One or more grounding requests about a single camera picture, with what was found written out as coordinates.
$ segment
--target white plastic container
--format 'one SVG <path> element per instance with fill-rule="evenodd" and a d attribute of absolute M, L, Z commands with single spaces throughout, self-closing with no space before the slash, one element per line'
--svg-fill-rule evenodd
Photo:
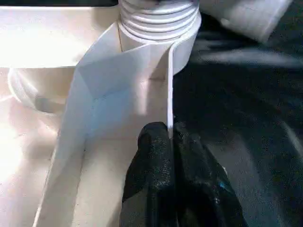
<path fill-rule="evenodd" d="M 142 127 L 167 124 L 172 79 L 200 27 L 156 42 L 113 23 L 77 65 L 35 227 L 117 227 L 125 174 Z"/>

